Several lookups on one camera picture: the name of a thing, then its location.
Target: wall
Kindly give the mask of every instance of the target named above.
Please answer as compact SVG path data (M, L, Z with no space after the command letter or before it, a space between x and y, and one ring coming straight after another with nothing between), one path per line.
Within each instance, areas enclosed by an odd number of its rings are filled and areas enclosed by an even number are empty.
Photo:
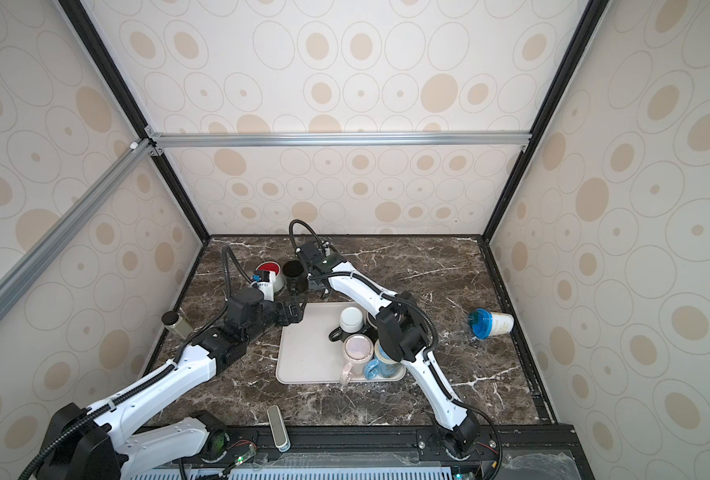
M84 3L168 133L529 130L585 4Z
M596 477L710 479L710 2L616 2L492 246Z
M0 1L0 279L135 137L59 12Z
M212 234L474 234L504 188L517 145L170 148Z
M134 382L200 248L143 160L0 322L0 478L51 416Z

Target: black cup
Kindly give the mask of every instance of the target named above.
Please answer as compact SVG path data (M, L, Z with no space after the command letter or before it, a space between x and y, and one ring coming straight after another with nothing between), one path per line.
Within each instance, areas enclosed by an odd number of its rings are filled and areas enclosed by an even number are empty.
M299 295L309 288L306 275L304 275L304 265L298 260L291 260L283 265L283 275L286 276L286 288L291 295Z
M360 327L360 330L353 333L345 332L340 326L338 326L337 328L331 330L331 333L328 334L328 340L332 342L338 342L341 340L343 342L344 340L350 338L350 336L357 335L358 333L367 336L372 342L376 342L379 338L379 333L376 329L370 326L368 322L364 322L363 326Z

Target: white tray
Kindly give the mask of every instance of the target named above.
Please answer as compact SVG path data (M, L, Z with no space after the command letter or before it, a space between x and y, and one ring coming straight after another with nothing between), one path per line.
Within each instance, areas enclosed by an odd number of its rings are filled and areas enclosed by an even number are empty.
M342 343L331 342L328 334L339 326L339 315L348 306L360 308L363 318L367 317L368 313L354 302L307 303L302 321L283 327L275 369L278 382L286 385L339 382L344 368ZM354 376L350 382L396 382L406 374L406 368L400 367L400 372L389 379Z

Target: marble table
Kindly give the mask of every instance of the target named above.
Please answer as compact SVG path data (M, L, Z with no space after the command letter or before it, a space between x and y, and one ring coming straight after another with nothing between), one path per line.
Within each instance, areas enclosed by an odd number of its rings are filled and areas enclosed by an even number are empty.
M474 238L443 236L333 237L336 248L361 272L392 290L411 291L433 318L440 345L436 358L457 394L497 423L535 424L538 416L518 355L509 336L477 340L466 322L475 308L499 310L483 257ZM222 307L222 245L232 246L252 273L259 263L292 260L284 236L215 237L187 288L182 310L193 326L205 324ZM233 290L245 285L234 268ZM310 301L319 301L316 295ZM338 293L327 301L347 301ZM190 390L149 421L158 426L206 409L227 425L266 424L266 410L278 405L287 425L429 425L432 410L406 374L398 382L283 385L275 378L280 329L273 328L218 377ZM180 340L168 335L155 365L173 357Z

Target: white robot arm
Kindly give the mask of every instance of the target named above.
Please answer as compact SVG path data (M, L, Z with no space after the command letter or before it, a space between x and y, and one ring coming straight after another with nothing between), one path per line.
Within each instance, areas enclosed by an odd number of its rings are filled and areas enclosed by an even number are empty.
M397 295L397 292L388 290L378 283L371 281L370 283L381 291L381 293L375 292L374 289L368 286L364 281L356 278L356 275L361 278L367 277L360 274L350 262L337 264L331 270L332 272L343 273L345 275L331 276L328 279L330 287L337 292L347 295L350 299L360 304L360 306L365 308L374 318L376 318L382 310L389 308L392 304L391 300L385 299L382 295ZM450 398L446 398L438 381L432 375L432 371L429 368L430 365L432 365L432 368L435 370L446 392L450 393L452 398L459 400L458 396L453 391L453 387L451 387L446 376L443 375L442 370L440 370L435 360L434 353L428 352L426 348L427 347L422 348L413 361L402 359L400 363L406 366L419 387L421 387L422 392L424 392L427 400L429 400L432 411L435 413L437 423L447 430L453 430L464 422L464 419L467 417L467 410L466 408L454 404Z
M294 223L304 224L294 220L291 229ZM480 432L470 410L485 415L463 403L443 375L433 353L438 337L430 319L410 293L398 294L373 282L315 237L317 244L308 242L297 248L291 235L310 284L343 293L373 316L385 353L406 366L429 400L438 437L448 454L455 458L469 455ZM224 321L215 325L222 316ZM232 365L269 328L300 320L295 302L264 300L256 288L238 290L217 318L182 345L176 360L168 360L133 385L87 408L72 403L56 412L42 450L19 480L29 480L33 473L38 480L127 480L176 458L223 451L224 425L207 412L134 433L174 400Z

